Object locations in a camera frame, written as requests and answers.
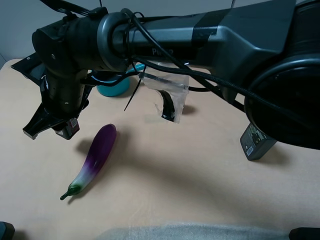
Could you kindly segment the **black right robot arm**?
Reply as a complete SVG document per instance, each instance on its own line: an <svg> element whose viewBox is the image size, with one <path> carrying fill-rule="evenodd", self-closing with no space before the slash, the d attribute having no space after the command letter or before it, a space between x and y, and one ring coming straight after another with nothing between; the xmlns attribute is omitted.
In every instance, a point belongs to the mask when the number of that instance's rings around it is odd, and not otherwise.
<svg viewBox="0 0 320 240"><path fill-rule="evenodd" d="M109 76L135 62L187 75L244 112L273 139L320 147L320 3L270 0L186 16L110 13L63 0L45 4L61 20L32 34L34 54L12 68L40 88L41 104L23 128L35 139L63 131L88 105L94 71Z"/></svg>

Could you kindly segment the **black robot base right corner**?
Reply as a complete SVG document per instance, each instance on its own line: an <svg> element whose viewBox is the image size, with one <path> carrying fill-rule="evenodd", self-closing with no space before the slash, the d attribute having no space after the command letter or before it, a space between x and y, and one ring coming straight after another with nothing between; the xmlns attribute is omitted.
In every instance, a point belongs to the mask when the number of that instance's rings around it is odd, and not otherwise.
<svg viewBox="0 0 320 240"><path fill-rule="evenodd" d="M319 227L299 227L292 229L288 235L290 240L320 240Z"/></svg>

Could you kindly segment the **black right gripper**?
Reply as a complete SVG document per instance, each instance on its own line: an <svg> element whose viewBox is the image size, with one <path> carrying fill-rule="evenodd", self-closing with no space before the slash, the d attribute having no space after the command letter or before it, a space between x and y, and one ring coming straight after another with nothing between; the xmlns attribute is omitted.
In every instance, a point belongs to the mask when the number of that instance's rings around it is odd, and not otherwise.
<svg viewBox="0 0 320 240"><path fill-rule="evenodd" d="M74 18L51 23L32 34L35 53L11 67L46 87L42 103L23 133L35 140L39 133L78 115L89 70L110 70L107 61L107 19Z"/></svg>

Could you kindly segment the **black robot base left corner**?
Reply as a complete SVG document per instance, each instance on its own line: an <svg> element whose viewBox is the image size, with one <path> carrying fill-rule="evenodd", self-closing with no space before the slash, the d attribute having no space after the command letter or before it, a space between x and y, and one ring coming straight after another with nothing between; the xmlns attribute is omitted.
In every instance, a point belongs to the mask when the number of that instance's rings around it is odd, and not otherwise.
<svg viewBox="0 0 320 240"><path fill-rule="evenodd" d="M11 223L0 222L0 240L12 240L15 234L15 228Z"/></svg>

